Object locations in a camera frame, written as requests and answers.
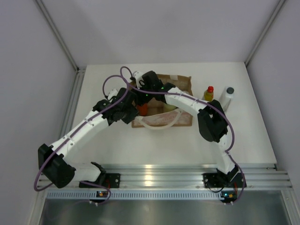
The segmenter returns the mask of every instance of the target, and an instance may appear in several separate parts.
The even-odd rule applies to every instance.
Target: gray floor
[[[233,206],[203,201],[47,200],[40,225],[289,225],[280,192],[244,192]]]

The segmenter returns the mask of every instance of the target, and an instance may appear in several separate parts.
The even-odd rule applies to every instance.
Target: metal frame
[[[281,191],[285,207],[292,225],[300,224],[300,206],[294,191]]]
[[[69,60],[69,62],[71,63],[73,69],[78,72],[79,68],[73,58],[73,56],[71,55],[64,39],[61,37],[60,32],[58,31],[55,23],[53,22],[53,19],[51,18],[45,4],[43,3],[42,0],[34,0],[34,2],[36,3],[38,9],[40,10],[40,12],[42,13],[42,15],[44,16],[46,22],[48,23],[51,31],[53,32],[53,35],[55,36],[55,38],[57,39],[60,47],[62,48],[64,54],[66,55],[67,59]]]
[[[246,67],[249,65],[249,63],[252,60],[254,54],[256,53],[258,47],[261,45],[262,41],[266,37],[271,25],[274,23],[275,19],[277,18],[279,12],[281,11],[281,9],[285,5],[285,3],[286,3],[286,0],[279,0],[279,2],[277,3],[275,9],[273,10],[273,13],[271,14],[270,18],[268,19],[268,22],[266,23],[266,25],[263,28],[262,33],[258,37],[253,49],[251,50],[250,54],[248,55],[248,57],[245,61]]]
[[[200,191],[204,187],[202,174],[213,173],[216,165],[160,166],[160,165],[102,165],[108,173],[120,173],[119,190],[190,190]],[[292,190],[290,178],[285,171],[277,171],[274,165],[240,165],[247,181],[245,190]],[[49,184],[41,175],[38,187]],[[78,181],[70,182],[65,188],[81,190]]]
[[[86,68],[80,68],[78,72],[76,73],[73,86],[71,89],[71,93],[69,96],[67,109],[65,112],[65,116],[63,119],[63,123],[60,129],[59,138],[61,138],[63,135],[65,135],[67,132],[69,132],[72,129],[73,120],[75,117],[75,112],[77,108],[78,99],[81,92],[81,87],[83,85],[83,79],[85,75]]]
[[[83,83],[85,68],[79,68],[71,55],[66,43],[61,37],[55,23],[42,0],[34,0],[38,9],[47,21],[51,31],[56,37],[70,64],[76,71],[69,102],[60,130],[60,137],[71,130],[77,108],[78,99]],[[257,39],[252,51],[245,61],[247,66],[255,52],[274,23],[278,13],[283,8],[286,0],[279,0],[262,33]],[[202,174],[215,171],[216,165],[188,165],[188,166],[163,166],[163,165],[103,165],[109,173],[121,173],[121,184],[118,190],[112,191],[112,199],[209,199],[215,200],[220,195],[212,194],[204,188]],[[254,164],[240,165],[245,173],[249,190],[281,190],[292,225],[300,224],[300,207],[296,200],[292,184],[287,172],[277,171],[276,165]],[[45,176],[41,176],[40,187],[48,183]],[[35,204],[28,224],[38,224],[46,198],[55,196],[59,199],[91,199],[96,190],[79,189],[78,183],[72,182],[68,190],[58,190],[51,187],[36,196]]]

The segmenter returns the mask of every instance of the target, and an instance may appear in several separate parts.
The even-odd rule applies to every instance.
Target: white bottle
[[[219,100],[224,112],[227,111],[230,102],[233,100],[233,97],[234,89],[232,87],[225,87]]]

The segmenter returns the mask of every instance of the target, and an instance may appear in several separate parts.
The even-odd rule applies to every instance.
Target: vent grille
[[[97,191],[49,190],[48,199],[104,199],[97,197]],[[119,191],[112,190],[114,200],[219,200],[220,193],[209,191]]]

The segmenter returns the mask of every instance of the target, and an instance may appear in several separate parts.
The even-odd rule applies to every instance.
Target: gray bottle cap
[[[226,92],[227,92],[228,94],[233,94],[233,93],[234,93],[234,89],[233,89],[232,87],[227,88]]]

